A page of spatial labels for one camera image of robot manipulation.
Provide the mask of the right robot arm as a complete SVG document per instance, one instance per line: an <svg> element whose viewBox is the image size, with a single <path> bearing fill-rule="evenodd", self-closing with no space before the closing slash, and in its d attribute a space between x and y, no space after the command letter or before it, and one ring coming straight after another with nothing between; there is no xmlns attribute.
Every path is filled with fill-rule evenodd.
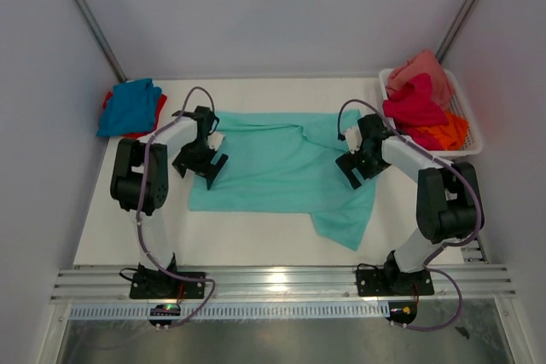
<svg viewBox="0 0 546 364"><path fill-rule="evenodd" d="M357 267L361 296L433 294L428 264L449 247L463 246L484 224L475 169L468 162L439 159L411 138L368 114L338 132L348 150L335 163L352 188L396 167L417 186L416 228L380 267Z"/></svg>

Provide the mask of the teal t shirt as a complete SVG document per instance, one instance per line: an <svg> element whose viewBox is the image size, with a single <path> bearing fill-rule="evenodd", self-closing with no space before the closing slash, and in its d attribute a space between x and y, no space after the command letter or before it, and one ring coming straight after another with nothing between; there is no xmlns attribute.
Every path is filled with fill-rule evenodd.
<svg viewBox="0 0 546 364"><path fill-rule="evenodd" d="M191 211L308 214L318 234L358 249L372 216L376 181L353 189L335 161L347 150L337 129L355 125L359 111L219 117L220 151L229 159L210 188L195 178Z"/></svg>

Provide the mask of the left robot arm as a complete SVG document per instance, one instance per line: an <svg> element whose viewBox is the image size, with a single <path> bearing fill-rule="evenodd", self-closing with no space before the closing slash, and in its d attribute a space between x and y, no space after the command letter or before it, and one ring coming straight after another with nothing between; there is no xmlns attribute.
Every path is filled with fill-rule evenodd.
<svg viewBox="0 0 546 364"><path fill-rule="evenodd" d="M133 269L131 298L174 298L182 284L204 277L177 272L175 251L161 208L169 193L169 169L180 177L190 170L210 189L229 156L218 154L224 136L212 108L179 111L145 138L119 141L110 183L111 197L134 217L140 262Z"/></svg>

